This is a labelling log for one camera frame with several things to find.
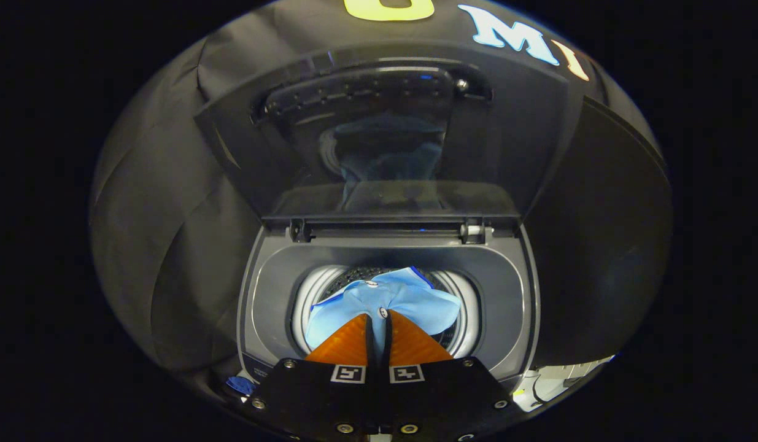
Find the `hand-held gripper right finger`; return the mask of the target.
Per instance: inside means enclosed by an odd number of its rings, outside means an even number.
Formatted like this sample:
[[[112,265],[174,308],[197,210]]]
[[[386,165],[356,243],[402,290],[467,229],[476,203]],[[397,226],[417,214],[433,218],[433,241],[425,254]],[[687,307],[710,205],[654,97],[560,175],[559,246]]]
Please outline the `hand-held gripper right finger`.
[[[398,311],[387,316],[379,431],[393,441],[471,441],[516,421],[509,392],[477,358],[455,358]]]

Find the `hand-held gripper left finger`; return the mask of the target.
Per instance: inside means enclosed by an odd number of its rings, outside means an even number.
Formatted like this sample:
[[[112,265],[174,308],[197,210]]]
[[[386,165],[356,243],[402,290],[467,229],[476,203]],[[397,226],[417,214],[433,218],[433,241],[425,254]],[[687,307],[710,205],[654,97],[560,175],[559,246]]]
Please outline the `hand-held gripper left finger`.
[[[368,440],[378,433],[371,318],[357,314],[303,359],[278,361],[243,415],[292,440]]]

